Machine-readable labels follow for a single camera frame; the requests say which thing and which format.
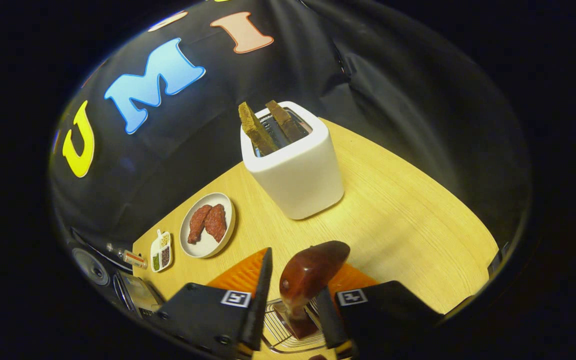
seasoning container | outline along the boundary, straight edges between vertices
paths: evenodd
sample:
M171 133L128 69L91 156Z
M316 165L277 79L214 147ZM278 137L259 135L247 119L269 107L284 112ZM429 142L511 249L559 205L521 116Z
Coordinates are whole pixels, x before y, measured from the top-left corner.
M121 247L115 248L112 243L105 244L105 248L110 251L110 253L117 255L117 257L119 257L119 259L121 259L123 262L126 262L133 267L141 269L148 268L148 260L130 250L126 250L125 248Z
M150 245L150 269L160 272L172 263L172 237L168 231L157 229L157 238Z

screw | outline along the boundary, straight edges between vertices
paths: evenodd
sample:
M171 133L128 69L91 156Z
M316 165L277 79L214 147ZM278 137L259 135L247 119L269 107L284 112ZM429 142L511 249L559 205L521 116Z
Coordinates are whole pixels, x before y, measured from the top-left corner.
M231 344L231 338L226 335L217 335L214 337L215 340L219 344L224 344L225 346L229 346Z

bread slice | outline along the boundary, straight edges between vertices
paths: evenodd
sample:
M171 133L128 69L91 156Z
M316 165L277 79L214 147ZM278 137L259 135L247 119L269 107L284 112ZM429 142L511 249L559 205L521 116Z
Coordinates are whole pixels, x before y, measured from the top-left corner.
M279 150L277 144L275 144L268 132L266 132L264 126L245 101L239 105L239 118L241 119L244 133L250 138L252 144L259 149L259 153L261 153L262 156Z
M298 141L302 137L304 137L304 133L299 130L295 121L293 121L293 117L288 114L288 111L284 110L283 107L277 104L277 101L271 100L265 105L268 110L270 110L270 114L275 121L277 121L277 125L281 128L281 131L285 134L286 138L290 143Z

spice tray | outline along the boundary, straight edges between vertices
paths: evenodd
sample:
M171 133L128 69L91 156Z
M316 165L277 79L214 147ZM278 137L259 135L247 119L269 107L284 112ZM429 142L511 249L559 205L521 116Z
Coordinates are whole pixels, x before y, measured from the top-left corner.
M160 272L172 264L172 236L168 231L157 230L157 238L150 246L150 269Z

white toaster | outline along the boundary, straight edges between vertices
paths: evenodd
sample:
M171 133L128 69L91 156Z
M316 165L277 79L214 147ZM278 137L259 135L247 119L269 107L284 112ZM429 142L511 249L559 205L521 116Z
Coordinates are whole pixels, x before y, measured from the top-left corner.
M255 115L279 143L279 150L260 156L242 127L241 155L246 169L281 211L299 220L336 204L344 195L344 187L327 126L294 102L279 102L279 106L308 134L281 146L284 141L277 134L281 130L265 108Z

